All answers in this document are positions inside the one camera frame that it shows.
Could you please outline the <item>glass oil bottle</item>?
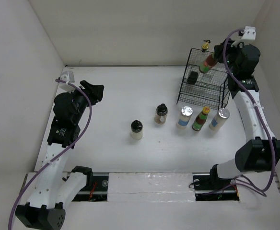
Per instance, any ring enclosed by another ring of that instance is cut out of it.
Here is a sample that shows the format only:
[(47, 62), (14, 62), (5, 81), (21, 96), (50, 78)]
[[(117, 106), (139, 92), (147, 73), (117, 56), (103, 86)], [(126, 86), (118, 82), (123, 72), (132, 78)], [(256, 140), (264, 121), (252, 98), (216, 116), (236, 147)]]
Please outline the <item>glass oil bottle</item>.
[(208, 71), (207, 73), (201, 73), (199, 81), (204, 84), (215, 84), (215, 71)]
[(211, 43), (210, 40), (204, 40), (203, 42), (204, 43), (201, 46), (201, 51), (199, 52), (197, 57), (198, 64), (202, 63), (206, 59), (206, 52), (209, 49)]

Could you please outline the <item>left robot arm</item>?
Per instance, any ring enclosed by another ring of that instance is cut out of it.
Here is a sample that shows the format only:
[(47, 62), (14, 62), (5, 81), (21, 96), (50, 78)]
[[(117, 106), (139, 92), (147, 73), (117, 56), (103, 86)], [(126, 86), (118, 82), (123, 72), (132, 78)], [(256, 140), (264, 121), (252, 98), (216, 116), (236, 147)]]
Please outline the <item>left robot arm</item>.
[(47, 138), (46, 155), (42, 167), (24, 186), (36, 181), (34, 191), (25, 204), (19, 203), (24, 191), (15, 201), (11, 217), (16, 216), (27, 228), (35, 230), (59, 230), (65, 221), (66, 209), (79, 191), (93, 187), (91, 168), (76, 166), (66, 181), (62, 181), (65, 164), (76, 143), (86, 132), (90, 121), (80, 129), (79, 121), (84, 111), (100, 102), (104, 86), (92, 85), (85, 80), (81, 87), (57, 79), (67, 86), (65, 92), (54, 99), (54, 118)]

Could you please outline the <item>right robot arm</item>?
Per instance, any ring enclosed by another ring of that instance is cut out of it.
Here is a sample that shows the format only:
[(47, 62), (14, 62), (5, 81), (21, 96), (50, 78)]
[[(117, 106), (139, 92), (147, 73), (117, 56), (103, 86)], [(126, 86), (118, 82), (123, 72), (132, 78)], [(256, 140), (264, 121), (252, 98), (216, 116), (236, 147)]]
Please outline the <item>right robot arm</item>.
[(214, 59), (228, 71), (228, 89), (241, 116), (246, 141), (234, 159), (216, 164), (210, 170), (208, 183), (218, 189), (226, 181), (246, 173), (275, 171), (280, 159), (280, 140), (271, 131), (259, 99), (259, 87), (253, 76), (260, 51), (232, 39), (216, 45)]

